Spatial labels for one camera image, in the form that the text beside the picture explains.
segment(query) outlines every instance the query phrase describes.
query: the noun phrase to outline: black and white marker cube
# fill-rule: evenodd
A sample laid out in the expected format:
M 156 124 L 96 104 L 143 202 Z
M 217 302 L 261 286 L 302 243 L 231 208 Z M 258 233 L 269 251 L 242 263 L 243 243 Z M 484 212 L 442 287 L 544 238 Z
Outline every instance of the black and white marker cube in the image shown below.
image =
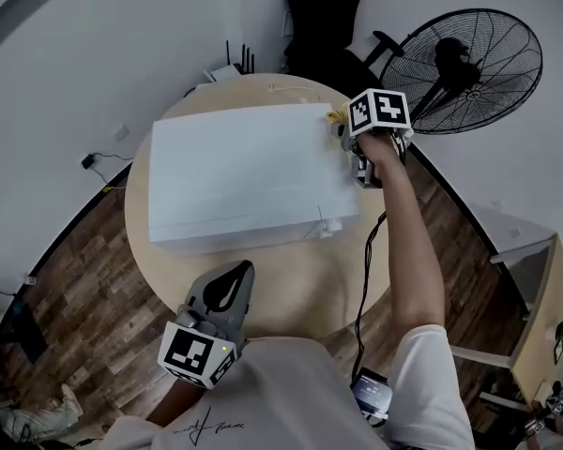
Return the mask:
M 234 342 L 167 322 L 158 361 L 177 378 L 213 388 L 236 360 Z
M 350 137 L 380 127 L 411 128 L 409 107 L 404 93 L 370 88 L 350 101 Z

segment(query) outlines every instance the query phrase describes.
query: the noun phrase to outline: wrist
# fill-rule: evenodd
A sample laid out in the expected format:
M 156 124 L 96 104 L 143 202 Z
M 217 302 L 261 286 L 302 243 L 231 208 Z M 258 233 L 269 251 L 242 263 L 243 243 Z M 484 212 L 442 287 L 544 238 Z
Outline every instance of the wrist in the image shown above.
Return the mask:
M 396 173 L 406 173 L 403 163 L 398 156 L 384 158 L 373 162 L 373 166 L 382 176 L 392 176 Z

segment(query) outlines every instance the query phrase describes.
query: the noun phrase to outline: black fan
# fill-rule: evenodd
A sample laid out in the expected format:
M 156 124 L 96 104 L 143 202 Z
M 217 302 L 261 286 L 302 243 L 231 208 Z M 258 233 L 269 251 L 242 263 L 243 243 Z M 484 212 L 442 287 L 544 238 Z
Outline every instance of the black fan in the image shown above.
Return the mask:
M 470 8 L 427 22 L 382 71 L 383 88 L 405 92 L 417 133 L 458 133 L 519 108 L 537 87 L 542 50 L 508 13 Z

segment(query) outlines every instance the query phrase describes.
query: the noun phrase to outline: wooden floor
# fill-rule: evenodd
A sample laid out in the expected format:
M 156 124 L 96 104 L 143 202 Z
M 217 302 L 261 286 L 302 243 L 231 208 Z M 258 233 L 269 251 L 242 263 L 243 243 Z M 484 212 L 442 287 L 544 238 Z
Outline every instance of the wooden floor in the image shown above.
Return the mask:
M 489 252 L 450 197 L 410 157 L 407 169 L 441 263 L 446 285 L 449 340 L 467 348 L 509 354 L 523 330 L 524 310 L 505 285 Z M 0 385 L 22 407 L 60 396 L 68 383 L 84 416 L 61 440 L 76 443 L 103 435 L 122 414 L 147 415 L 173 380 L 157 363 L 160 335 L 174 317 L 151 291 L 129 248 L 124 192 L 105 198 L 67 236 L 38 274 L 23 301 L 49 344 L 32 366 L 18 344 L 2 348 Z M 363 318 L 363 364 L 381 374 L 395 351 L 389 292 Z M 352 325 L 323 342 L 346 375 L 357 353 Z M 456 360 L 464 403 L 474 428 L 488 425 L 478 402 L 491 367 Z

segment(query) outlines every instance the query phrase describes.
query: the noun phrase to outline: small screen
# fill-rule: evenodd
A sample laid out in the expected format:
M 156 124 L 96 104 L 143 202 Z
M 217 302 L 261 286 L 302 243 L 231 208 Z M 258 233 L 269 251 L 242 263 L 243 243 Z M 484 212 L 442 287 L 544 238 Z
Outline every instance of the small screen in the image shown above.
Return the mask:
M 365 413 L 376 418 L 383 418 L 388 413 L 392 391 L 387 385 L 361 374 L 353 385 L 353 395 Z

